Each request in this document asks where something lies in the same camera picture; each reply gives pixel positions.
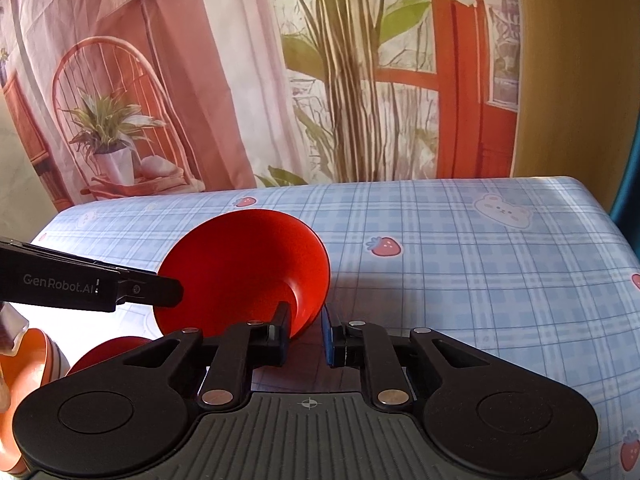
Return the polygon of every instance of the potted plant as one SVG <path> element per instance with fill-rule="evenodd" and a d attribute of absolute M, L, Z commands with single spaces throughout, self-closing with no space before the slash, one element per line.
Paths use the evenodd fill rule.
<path fill-rule="evenodd" d="M 133 141 L 146 140 L 143 130 L 165 126 L 164 121 L 141 114 L 140 105 L 125 104 L 124 92 L 93 97 L 79 88 L 78 93 L 82 105 L 64 110 L 80 128 L 69 143 L 78 146 L 85 161 L 92 156 L 111 182 L 132 186 L 132 153 L 138 154 Z"/>

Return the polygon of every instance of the crosshair symbol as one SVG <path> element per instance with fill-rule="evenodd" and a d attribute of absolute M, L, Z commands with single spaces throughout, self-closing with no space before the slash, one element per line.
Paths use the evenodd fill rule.
<path fill-rule="evenodd" d="M 302 406 L 310 410 L 311 408 L 316 407 L 318 404 L 322 404 L 322 402 L 318 402 L 317 400 L 313 400 L 311 397 L 309 397 L 308 399 L 299 402 L 299 404 L 302 404 Z"/>

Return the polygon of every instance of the silver screw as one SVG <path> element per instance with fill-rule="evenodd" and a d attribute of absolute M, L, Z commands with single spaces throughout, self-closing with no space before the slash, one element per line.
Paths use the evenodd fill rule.
<path fill-rule="evenodd" d="M 223 406 L 234 400 L 234 395 L 226 390 L 209 390 L 202 394 L 202 402 L 210 406 Z"/>
<path fill-rule="evenodd" d="M 399 406 L 409 400 L 409 394 L 402 390 L 383 390 L 378 394 L 378 400 L 387 406 Z"/>

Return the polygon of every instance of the checkered tablecloth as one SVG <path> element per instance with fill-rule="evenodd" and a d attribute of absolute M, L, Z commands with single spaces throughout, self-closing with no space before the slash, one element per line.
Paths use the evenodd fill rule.
<path fill-rule="evenodd" d="M 127 198 L 68 209 L 35 242 L 157 270 L 184 234 L 239 206 L 289 213 L 318 233 L 332 266 L 328 303 L 343 319 L 392 334 L 429 326 L 580 391 L 600 421 L 585 473 L 640 478 L 640 463 L 624 471 L 634 434 L 623 441 L 640 430 L 640 264 L 580 183 L 433 180 Z M 149 306 L 18 309 L 71 363 L 115 336 L 161 335 Z M 254 381 L 312 392 L 348 390 L 358 377 L 324 364 L 316 323 L 283 369 L 258 370 Z"/>

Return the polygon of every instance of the white bear face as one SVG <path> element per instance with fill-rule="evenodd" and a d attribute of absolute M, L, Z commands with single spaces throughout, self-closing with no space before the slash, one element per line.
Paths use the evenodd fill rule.
<path fill-rule="evenodd" d="M 528 208 L 509 204 L 500 195 L 488 193 L 476 200 L 474 207 L 484 216 L 509 227 L 526 229 L 531 224 L 531 211 Z"/>

